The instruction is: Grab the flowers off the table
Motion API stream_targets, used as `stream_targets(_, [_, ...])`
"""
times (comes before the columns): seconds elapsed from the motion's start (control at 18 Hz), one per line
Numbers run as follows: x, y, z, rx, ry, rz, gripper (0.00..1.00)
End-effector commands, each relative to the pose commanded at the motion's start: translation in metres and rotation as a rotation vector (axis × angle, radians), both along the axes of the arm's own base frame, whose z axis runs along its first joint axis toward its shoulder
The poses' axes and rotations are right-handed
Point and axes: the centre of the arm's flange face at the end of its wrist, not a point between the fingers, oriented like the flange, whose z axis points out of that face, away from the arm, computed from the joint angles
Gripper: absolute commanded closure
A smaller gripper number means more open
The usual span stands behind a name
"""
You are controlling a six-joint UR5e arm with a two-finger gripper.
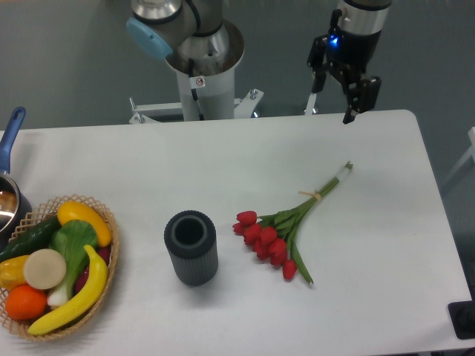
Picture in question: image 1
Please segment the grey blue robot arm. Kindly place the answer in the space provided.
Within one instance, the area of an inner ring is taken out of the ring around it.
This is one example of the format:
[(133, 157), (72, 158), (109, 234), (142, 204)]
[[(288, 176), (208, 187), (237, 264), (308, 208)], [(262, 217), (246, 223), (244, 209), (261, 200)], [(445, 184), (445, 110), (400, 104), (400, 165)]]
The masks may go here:
[[(312, 87), (304, 114), (313, 115), (326, 78), (346, 97), (343, 122), (374, 109), (381, 79), (367, 74), (390, 1), (340, 1), (327, 33), (316, 37), (307, 57)], [(186, 121), (250, 118), (263, 94), (235, 98), (235, 68), (244, 54), (241, 32), (223, 18), (221, 1), (132, 1), (126, 30), (137, 46), (176, 73)]]

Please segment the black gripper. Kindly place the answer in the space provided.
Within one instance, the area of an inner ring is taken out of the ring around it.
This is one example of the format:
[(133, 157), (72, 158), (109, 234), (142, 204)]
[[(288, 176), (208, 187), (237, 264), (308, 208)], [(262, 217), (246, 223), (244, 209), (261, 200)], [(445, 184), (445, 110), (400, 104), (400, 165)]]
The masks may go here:
[(367, 65), (373, 57), (381, 31), (369, 35), (358, 35), (338, 30), (314, 38), (307, 58), (312, 68), (312, 93), (324, 89), (327, 65), (330, 74), (340, 81), (347, 99), (347, 110), (343, 123), (350, 124), (360, 113), (374, 109), (381, 87), (381, 78), (367, 75)]

